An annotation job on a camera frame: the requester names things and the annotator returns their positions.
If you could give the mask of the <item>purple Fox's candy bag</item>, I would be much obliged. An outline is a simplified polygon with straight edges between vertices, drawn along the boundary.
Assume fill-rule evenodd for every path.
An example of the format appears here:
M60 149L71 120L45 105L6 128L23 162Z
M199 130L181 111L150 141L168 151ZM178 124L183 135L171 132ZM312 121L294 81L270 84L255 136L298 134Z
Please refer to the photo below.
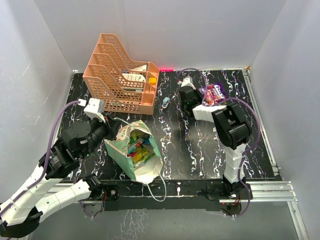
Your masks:
M208 105L214 105L227 98L223 85L218 82L207 85L207 92L205 87L198 88L198 91L205 96L204 102Z

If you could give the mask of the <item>green patterned paper bag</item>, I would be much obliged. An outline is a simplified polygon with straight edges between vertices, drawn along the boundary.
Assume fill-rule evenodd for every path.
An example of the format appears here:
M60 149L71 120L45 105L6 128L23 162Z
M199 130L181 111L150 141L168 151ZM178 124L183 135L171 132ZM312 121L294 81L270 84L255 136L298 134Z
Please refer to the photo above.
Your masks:
M167 198L167 185L161 174L163 160L155 136L142 120L128 123L119 117L114 119L122 121L123 127L119 129L116 140L105 140L108 156L121 167L133 182L146 185L155 201L164 202ZM127 156L128 146L137 140L143 142L142 145ZM134 168L132 157L142 148L147 148L154 152L154 156L138 168ZM164 186L164 194L161 198L155 197L150 187L150 184L157 177L160 177Z

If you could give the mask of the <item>pink red snack packet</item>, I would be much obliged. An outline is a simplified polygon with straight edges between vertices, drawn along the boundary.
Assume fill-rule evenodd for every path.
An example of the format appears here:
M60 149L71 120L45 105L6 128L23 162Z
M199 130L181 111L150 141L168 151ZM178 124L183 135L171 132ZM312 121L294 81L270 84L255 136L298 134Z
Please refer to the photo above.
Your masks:
M142 143L143 142L138 139L134 143L130 144L127 148L127 156L135 152L136 149L142 145Z

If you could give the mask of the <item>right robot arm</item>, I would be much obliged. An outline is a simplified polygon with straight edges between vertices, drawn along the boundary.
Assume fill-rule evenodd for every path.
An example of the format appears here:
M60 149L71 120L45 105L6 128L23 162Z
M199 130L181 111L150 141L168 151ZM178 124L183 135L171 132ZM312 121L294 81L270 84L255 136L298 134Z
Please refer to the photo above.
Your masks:
M246 184L244 172L244 155L252 129L238 103L245 105L250 111L253 109L235 97L224 99L212 106L204 106L200 92L190 86L181 87L179 95L183 112L197 121L214 123L219 140L224 146L225 169L222 182L209 183L200 194L209 200L236 197L238 201L243 195L243 189L246 189L245 196L250 200L250 188ZM238 103L224 104L232 100Z

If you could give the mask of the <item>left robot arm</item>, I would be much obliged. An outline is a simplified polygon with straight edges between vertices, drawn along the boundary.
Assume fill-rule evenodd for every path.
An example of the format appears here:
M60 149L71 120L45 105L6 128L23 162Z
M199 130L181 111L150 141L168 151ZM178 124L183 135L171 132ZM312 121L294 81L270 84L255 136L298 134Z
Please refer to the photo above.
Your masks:
M93 118L75 121L63 131L19 190L1 203L1 237L23 238L47 217L75 202L102 199L104 187L95 174L81 178L64 190L45 195L77 169L80 160L88 158L104 140L115 140L120 125L110 117L105 117L104 121Z

